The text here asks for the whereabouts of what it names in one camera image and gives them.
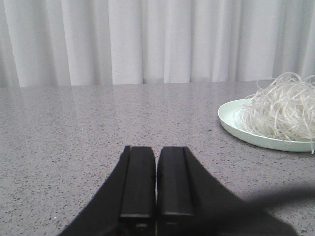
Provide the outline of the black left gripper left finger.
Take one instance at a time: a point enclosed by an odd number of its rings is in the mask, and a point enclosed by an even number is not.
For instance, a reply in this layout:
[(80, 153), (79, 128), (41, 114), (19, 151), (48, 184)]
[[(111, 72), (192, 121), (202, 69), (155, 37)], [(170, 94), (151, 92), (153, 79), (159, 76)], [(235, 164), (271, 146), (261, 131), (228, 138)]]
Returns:
[(62, 236), (153, 236), (156, 165), (150, 147), (126, 146), (105, 183)]

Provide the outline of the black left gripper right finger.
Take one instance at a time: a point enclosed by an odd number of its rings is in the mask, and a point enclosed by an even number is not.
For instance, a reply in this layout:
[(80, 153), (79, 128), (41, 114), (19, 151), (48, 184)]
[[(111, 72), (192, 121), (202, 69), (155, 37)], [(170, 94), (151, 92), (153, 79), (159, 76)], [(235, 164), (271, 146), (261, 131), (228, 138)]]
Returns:
[[(157, 171), (157, 234), (170, 236), (191, 226), (204, 213), (224, 207), (238, 207), (243, 201), (218, 182), (188, 147), (164, 147)], [(287, 223), (259, 211), (256, 219), (226, 227), (209, 225), (188, 236), (295, 236)]]

